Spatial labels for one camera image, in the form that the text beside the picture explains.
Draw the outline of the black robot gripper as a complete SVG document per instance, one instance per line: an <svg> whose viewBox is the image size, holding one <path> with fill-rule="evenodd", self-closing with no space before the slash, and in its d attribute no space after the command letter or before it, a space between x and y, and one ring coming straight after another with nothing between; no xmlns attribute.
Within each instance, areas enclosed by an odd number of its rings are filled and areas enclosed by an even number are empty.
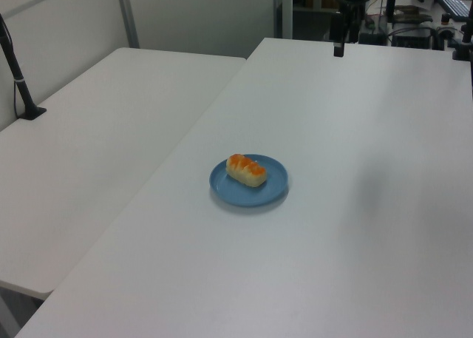
<svg viewBox="0 0 473 338"><path fill-rule="evenodd" d="M333 43L333 55L342 58L344 56L343 40L343 14L335 12L330 18L330 40L341 41Z"/></svg>

